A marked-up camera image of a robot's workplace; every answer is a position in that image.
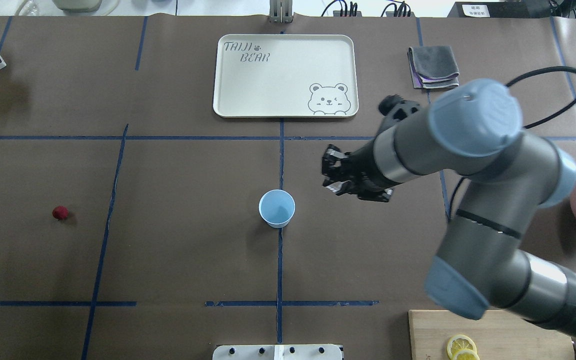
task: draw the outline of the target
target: white tray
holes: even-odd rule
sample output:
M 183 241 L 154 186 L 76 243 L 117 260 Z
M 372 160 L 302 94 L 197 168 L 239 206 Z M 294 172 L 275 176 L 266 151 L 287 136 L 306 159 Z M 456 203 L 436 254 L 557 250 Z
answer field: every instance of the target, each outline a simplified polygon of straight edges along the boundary
M 353 41 L 337 34 L 224 35 L 212 108 L 222 117 L 354 116 Z

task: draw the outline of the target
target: white label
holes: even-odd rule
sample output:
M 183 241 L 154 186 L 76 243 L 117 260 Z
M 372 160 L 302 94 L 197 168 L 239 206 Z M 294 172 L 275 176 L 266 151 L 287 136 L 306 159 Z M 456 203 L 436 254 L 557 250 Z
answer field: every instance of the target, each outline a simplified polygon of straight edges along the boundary
M 490 18 L 486 5 L 461 5 L 463 14 L 471 18 Z

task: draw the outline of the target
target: red object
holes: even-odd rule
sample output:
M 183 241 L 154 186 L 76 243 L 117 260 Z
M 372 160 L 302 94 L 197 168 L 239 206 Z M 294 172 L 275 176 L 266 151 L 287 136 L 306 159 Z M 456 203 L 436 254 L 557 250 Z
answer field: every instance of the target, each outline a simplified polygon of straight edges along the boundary
M 59 205 L 52 210 L 52 216 L 57 220 L 65 220 L 68 217 L 68 209 Z

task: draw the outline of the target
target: light blue plastic cup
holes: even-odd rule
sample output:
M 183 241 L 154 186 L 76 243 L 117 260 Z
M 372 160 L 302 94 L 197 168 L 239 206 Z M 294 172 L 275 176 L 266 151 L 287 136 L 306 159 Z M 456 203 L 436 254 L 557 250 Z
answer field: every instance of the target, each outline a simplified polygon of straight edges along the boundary
M 283 190 L 270 190 L 259 200 L 259 215 L 275 229 L 288 225 L 295 214 L 295 199 Z

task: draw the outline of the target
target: black box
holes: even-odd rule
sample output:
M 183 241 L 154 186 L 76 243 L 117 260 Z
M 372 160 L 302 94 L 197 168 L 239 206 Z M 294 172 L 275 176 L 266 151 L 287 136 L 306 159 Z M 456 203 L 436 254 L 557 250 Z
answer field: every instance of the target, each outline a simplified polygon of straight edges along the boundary
M 464 13 L 464 7 L 475 7 Z M 524 2 L 455 2 L 448 18 L 531 18 Z

